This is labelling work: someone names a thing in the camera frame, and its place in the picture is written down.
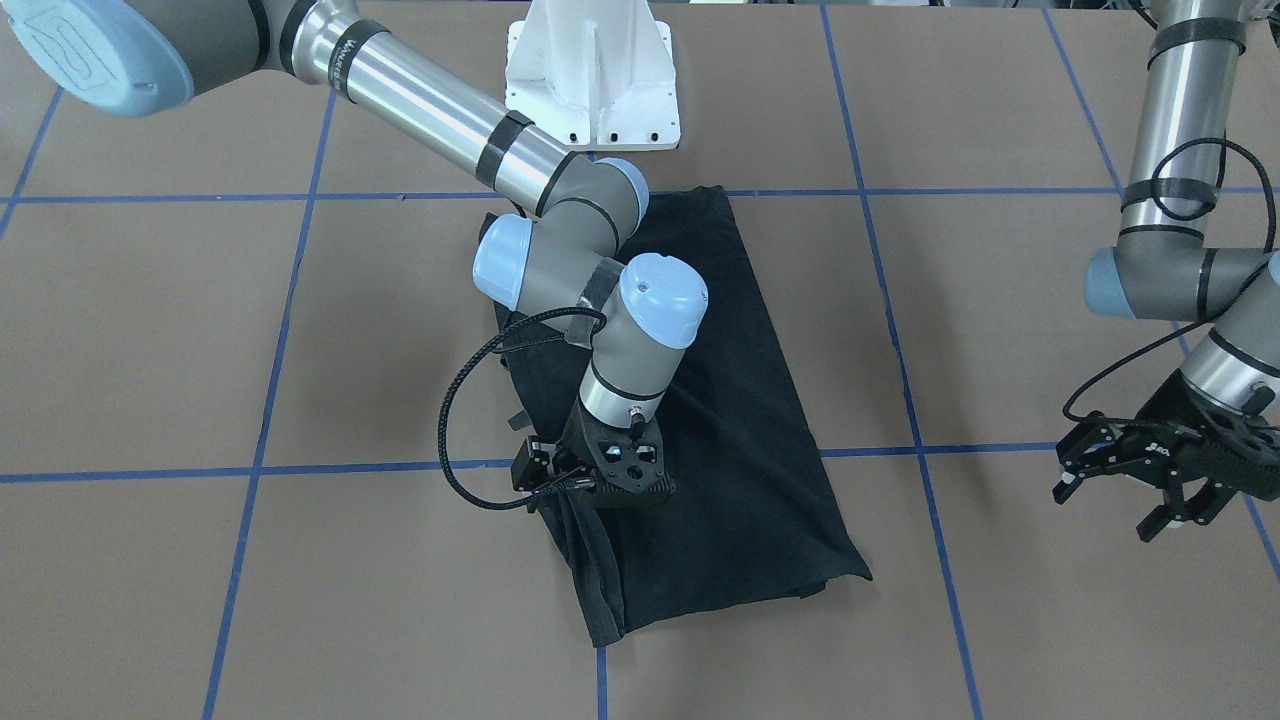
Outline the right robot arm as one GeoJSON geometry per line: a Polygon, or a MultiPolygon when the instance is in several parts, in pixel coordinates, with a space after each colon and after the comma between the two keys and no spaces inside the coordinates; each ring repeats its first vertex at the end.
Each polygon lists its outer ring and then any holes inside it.
{"type": "Polygon", "coordinates": [[[3,488],[429,468],[507,202],[275,70],[145,119],[3,27],[3,488]]]}

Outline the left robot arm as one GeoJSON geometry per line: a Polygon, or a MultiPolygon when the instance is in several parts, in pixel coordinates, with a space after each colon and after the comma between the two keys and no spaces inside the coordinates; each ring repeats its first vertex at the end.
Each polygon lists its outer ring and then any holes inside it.
{"type": "Polygon", "coordinates": [[[1084,296],[1100,315],[1179,322],[1207,336],[1134,416],[1062,413],[1062,471],[1053,500],[1085,480],[1129,477],[1160,492],[1140,541],[1210,524],[1236,496],[1277,497],[1277,204],[1258,158],[1228,137],[1248,24],[1275,20],[1275,1],[1157,1],[1146,97],[1114,246],[1094,252],[1084,296]],[[1212,249],[1228,155],[1248,161],[1263,191],[1257,247],[1212,249]]]}

